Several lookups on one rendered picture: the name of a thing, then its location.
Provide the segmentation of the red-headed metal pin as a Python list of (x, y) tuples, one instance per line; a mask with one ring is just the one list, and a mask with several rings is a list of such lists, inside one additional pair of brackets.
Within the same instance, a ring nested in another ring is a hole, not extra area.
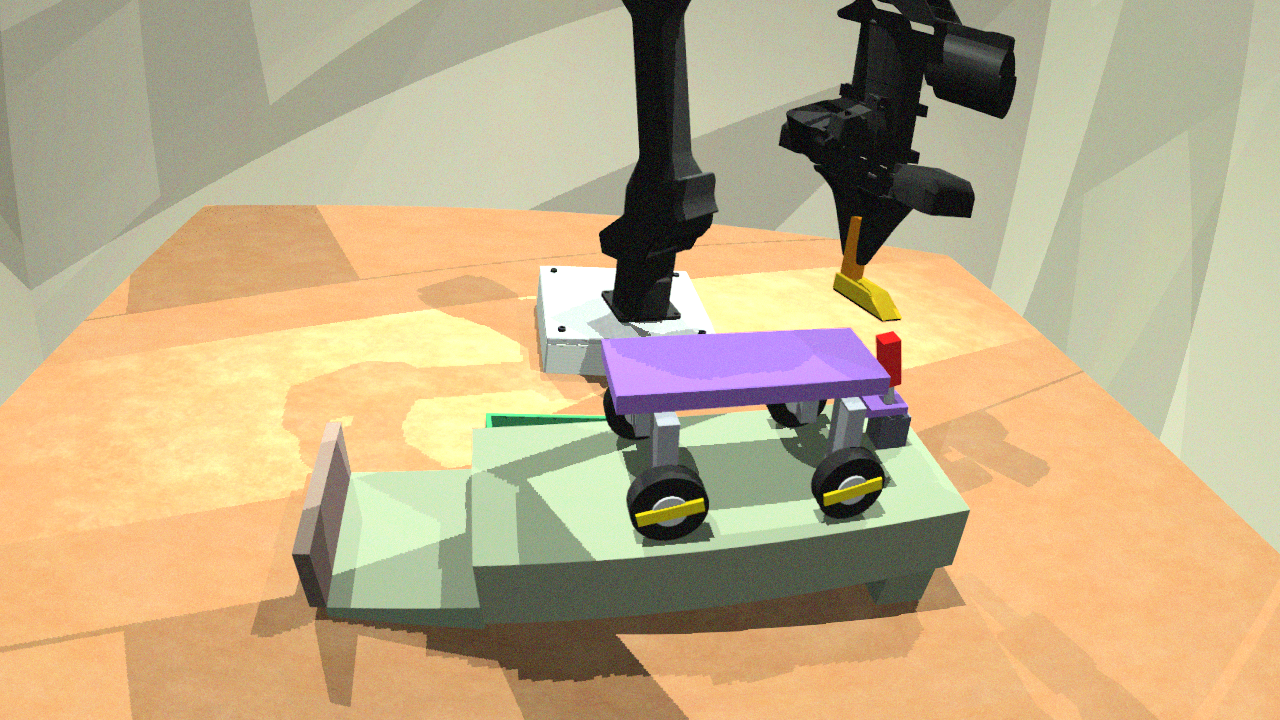
[(884, 395), (884, 404), (895, 404), (895, 386), (901, 386), (901, 340), (891, 331), (884, 334), (876, 334), (877, 361), (890, 374), (888, 395)]

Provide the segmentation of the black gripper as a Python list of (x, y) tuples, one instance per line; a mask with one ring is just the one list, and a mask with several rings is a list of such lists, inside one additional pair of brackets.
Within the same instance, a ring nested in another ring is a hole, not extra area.
[(928, 113), (928, 106), (919, 102), (920, 92), (861, 76), (852, 76), (852, 85), (860, 102), (867, 104), (868, 94), (881, 97), (888, 133), (886, 158), (869, 158), (864, 152), (814, 169), (826, 178), (835, 197), (842, 255), (851, 217), (861, 217), (856, 263), (867, 265), (913, 209), (931, 217), (972, 218), (975, 197), (970, 181), (918, 165), (920, 152), (911, 149), (913, 132), (916, 117)]

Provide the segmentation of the yellow chock with orange handle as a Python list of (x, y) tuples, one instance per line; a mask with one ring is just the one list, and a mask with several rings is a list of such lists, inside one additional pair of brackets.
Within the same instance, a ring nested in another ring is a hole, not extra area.
[(851, 217), (841, 269), (835, 273), (833, 290), (879, 322), (900, 322), (901, 315), (890, 293), (863, 277), (865, 265), (858, 265), (858, 237), (861, 217)]

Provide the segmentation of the pale green ramp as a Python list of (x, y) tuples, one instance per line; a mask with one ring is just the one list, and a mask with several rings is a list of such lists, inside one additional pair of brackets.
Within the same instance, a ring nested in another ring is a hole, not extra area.
[(954, 564), (970, 510), (910, 427), (865, 419), (884, 471), (869, 509), (829, 518), (812, 495), (835, 404), (782, 427), (768, 410), (678, 416), (678, 466), (709, 498), (689, 536), (635, 530), (628, 487), (650, 437), (607, 421), (472, 429), (472, 468), (351, 471), (326, 421), (292, 557), (328, 616), (485, 629), (630, 618), (865, 584), (876, 605), (922, 600)]

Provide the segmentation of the green tray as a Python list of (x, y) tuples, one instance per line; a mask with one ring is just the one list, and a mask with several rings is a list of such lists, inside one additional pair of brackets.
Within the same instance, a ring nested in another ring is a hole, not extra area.
[(490, 427), (534, 427), (563, 423), (605, 421), (605, 416), (576, 416), (566, 414), (507, 414), (486, 413), (486, 425)]

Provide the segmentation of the purple wheeled trolley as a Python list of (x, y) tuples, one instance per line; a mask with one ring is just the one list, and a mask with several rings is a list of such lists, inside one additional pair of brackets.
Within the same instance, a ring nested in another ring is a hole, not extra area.
[(628, 487), (628, 518), (652, 541), (689, 536), (705, 520), (701, 478), (678, 466), (675, 411), (765, 405), (782, 427), (817, 423), (835, 398), (826, 456), (812, 477), (820, 511), (844, 519), (879, 497), (884, 471), (861, 448), (869, 416), (908, 414), (890, 374), (851, 328), (750, 331), (602, 340), (605, 421), (616, 436), (650, 437), (649, 470)]

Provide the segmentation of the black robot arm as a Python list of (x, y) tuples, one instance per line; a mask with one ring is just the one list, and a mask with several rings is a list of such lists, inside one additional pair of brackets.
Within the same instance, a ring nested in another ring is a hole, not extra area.
[[(689, 69), (684, 15), (692, 0), (622, 0), (632, 18), (639, 159), (625, 190), (625, 213), (599, 232), (614, 258), (614, 287), (602, 290), (618, 322), (678, 320), (672, 304), (676, 252), (707, 233), (716, 205), (716, 173), (701, 173), (691, 152)], [(861, 23), (852, 74), (1004, 119), (1018, 77), (1015, 38), (963, 26), (950, 0), (856, 0), (837, 15)], [(934, 35), (911, 28), (932, 26)], [(791, 143), (815, 164), (867, 152), (884, 159), (887, 128), (881, 97), (842, 97), (786, 111)]]

